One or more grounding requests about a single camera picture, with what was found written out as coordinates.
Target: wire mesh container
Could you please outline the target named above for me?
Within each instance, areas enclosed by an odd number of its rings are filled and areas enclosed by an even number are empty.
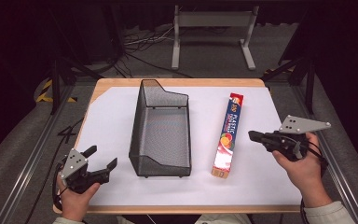
[[[138,176],[189,176],[188,96],[165,91],[155,79],[139,89],[129,157]]]

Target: metal stand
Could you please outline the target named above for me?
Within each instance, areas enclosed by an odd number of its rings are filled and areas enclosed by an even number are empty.
[[[258,7],[253,11],[241,12],[200,12],[200,11],[179,11],[179,6],[175,6],[174,16],[174,41],[172,54],[172,69],[179,68],[180,53],[180,27],[200,27],[200,26],[246,26],[246,37],[240,40],[243,55],[250,70],[255,70],[255,63],[249,50],[249,41],[255,27]]]
[[[311,58],[298,58],[294,59],[289,63],[286,63],[279,68],[275,69],[274,71],[268,73],[267,75],[261,77],[261,80],[264,82],[276,77],[283,71],[292,68],[295,66],[295,69],[293,70],[293,73],[288,78],[288,82],[290,85],[298,86],[302,79],[307,76],[307,88],[306,88],[306,95],[305,95],[305,105],[310,112],[310,114],[313,114],[312,109],[312,98],[313,98],[313,84],[315,79],[315,66],[312,62]]]

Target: white paper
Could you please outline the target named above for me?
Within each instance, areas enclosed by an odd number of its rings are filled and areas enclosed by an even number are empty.
[[[129,159],[139,88],[114,87],[96,99],[78,139],[80,152],[96,145],[89,171],[114,158],[117,168],[90,205],[293,205],[301,195],[271,153],[249,139],[249,131],[271,133],[281,126],[267,88],[166,87],[188,94],[192,171],[187,177],[138,177]],[[211,175],[228,97],[244,95],[236,146],[227,179]]]

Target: red and white box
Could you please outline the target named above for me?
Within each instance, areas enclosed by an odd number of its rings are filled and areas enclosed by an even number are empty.
[[[216,157],[214,159],[212,175],[227,178],[232,156],[234,154],[235,138],[243,102],[243,95],[231,93],[228,100],[227,112],[223,122],[219,143],[217,144]]]

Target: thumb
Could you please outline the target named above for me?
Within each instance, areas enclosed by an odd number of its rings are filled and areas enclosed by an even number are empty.
[[[83,195],[86,195],[88,199],[91,199],[92,196],[97,192],[97,190],[100,188],[100,183],[95,183],[91,185],[86,191],[84,191]]]
[[[287,160],[287,158],[283,156],[283,154],[278,150],[273,150],[272,155],[274,156],[275,161],[277,161],[277,163],[280,164],[283,169],[287,169],[291,164],[291,162]]]

